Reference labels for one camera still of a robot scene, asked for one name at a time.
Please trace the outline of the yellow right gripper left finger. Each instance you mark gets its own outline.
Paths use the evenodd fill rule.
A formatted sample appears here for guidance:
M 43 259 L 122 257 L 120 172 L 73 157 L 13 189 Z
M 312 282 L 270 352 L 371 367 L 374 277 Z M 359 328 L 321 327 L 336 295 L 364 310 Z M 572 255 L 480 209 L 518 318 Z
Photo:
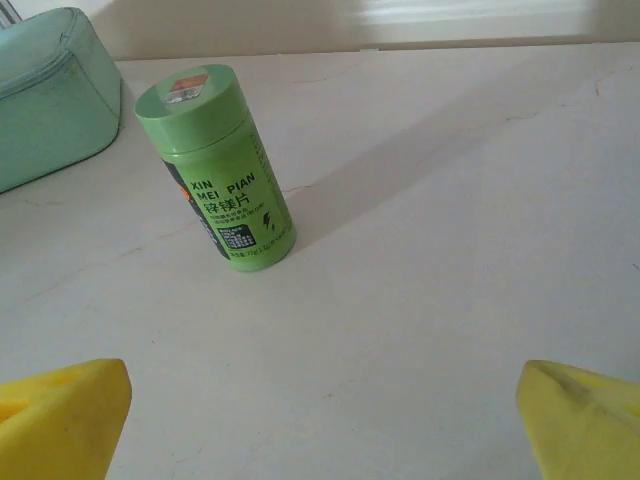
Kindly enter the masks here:
M 3 479 L 104 479 L 132 400 L 126 365 L 95 359 L 1 385 Z

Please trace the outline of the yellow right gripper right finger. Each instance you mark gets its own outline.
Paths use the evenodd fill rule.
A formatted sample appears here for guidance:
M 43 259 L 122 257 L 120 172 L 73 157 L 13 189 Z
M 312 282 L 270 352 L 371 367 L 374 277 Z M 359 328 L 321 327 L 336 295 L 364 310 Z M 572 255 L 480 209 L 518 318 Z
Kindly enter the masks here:
M 517 407 L 544 479 L 639 477 L 639 385 L 530 360 Z

